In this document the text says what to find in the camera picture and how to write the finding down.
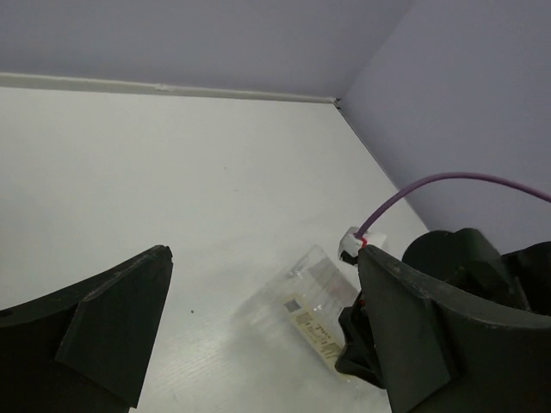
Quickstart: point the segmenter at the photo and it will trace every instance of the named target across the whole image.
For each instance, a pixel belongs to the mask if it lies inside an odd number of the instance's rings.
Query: white connector
[[[350,265],[358,265],[358,252],[366,245],[374,245],[377,248],[383,249],[387,236],[380,233],[367,232],[361,238],[356,237],[358,228],[351,226],[341,242],[338,244],[338,258]]]

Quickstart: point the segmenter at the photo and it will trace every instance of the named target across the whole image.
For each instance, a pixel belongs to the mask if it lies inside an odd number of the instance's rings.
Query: purple cable
[[[388,201],[386,201],[384,204],[379,206],[374,213],[371,214],[369,218],[366,219],[366,221],[363,223],[363,225],[360,227],[358,232],[356,233],[357,238],[361,238],[363,234],[367,232],[369,227],[392,205],[394,205],[396,202],[404,198],[409,193],[413,192],[417,188],[421,188],[427,183],[436,182],[436,181],[443,181],[446,179],[474,179],[476,181],[485,181],[485,182],[492,182],[497,183],[498,185],[503,185],[505,187],[513,188],[518,191],[522,191],[526,194],[530,194],[532,196],[535,196],[536,198],[539,198],[540,200],[546,200],[547,202],[551,202],[551,195],[546,194],[545,192],[542,192],[538,189],[534,189],[531,187],[528,187],[526,185],[523,185],[522,183],[510,181],[505,178],[500,178],[499,176],[492,176],[492,175],[486,175],[486,174],[476,174],[473,172],[445,172],[443,174],[436,174],[431,176],[426,176],[425,178],[419,179],[418,181],[415,181],[414,183],[410,183],[407,187],[401,189],[394,195],[392,198],[390,198]]]

